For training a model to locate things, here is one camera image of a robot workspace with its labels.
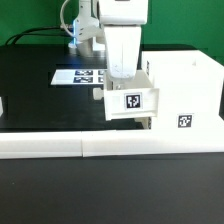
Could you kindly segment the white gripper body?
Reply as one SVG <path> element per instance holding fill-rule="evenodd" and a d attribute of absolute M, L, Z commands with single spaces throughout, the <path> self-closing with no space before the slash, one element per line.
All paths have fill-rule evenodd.
<path fill-rule="evenodd" d="M 132 80 L 139 56 L 140 26 L 104 27 L 107 72 L 111 80 Z"/>

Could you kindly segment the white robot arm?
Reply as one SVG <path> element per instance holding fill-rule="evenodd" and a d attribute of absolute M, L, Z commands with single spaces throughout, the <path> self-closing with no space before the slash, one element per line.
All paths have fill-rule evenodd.
<path fill-rule="evenodd" d="M 105 45 L 107 74 L 111 81 L 132 80 L 137 71 L 141 26 L 147 23 L 148 0 L 79 0 L 74 31 L 64 21 L 64 0 L 60 22 L 76 42 L 95 37 Z"/>

